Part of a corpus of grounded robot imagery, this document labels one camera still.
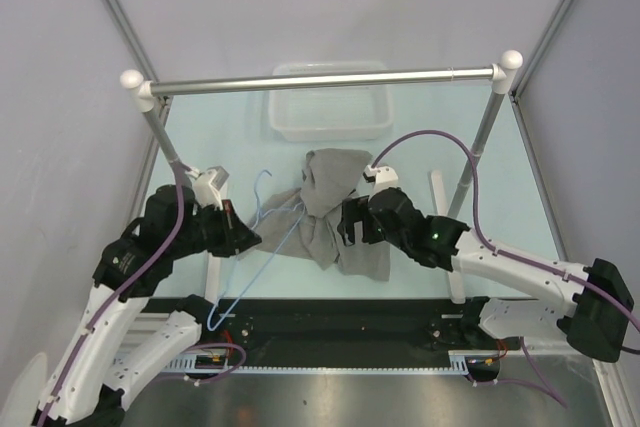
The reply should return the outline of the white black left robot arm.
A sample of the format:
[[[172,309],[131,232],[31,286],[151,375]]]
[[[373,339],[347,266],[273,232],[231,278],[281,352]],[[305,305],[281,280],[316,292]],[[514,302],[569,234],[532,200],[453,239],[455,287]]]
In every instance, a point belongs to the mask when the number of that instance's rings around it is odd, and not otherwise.
[[[138,395],[176,356],[214,344],[221,323],[212,303],[191,294],[164,325],[125,358],[116,355],[131,325],[175,261],[207,252],[229,258],[261,241],[230,200],[200,206],[193,190],[165,185],[102,251],[84,313],[38,400],[34,426],[118,426]]]

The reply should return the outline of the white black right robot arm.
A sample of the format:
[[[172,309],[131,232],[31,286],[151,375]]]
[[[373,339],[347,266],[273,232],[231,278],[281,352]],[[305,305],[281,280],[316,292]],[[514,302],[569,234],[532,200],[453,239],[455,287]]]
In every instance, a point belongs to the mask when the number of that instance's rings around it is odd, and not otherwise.
[[[543,303],[534,323],[549,318],[568,344],[592,359],[615,363],[628,326],[638,326],[634,300],[615,264],[590,266],[529,259],[492,246],[467,224],[423,215],[399,188],[343,201],[338,232],[345,245],[386,242],[426,268],[483,277]]]

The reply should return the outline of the grey t shirt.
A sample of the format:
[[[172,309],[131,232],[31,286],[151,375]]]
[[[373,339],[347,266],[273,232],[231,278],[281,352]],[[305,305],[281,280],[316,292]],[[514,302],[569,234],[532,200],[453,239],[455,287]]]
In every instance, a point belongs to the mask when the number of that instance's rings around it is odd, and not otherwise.
[[[347,276],[390,280],[390,246],[358,241],[344,244],[338,232],[342,202],[356,195],[364,169],[372,161],[365,150],[319,149],[306,154],[299,187],[269,197],[252,222],[261,243],[254,249],[335,265]]]

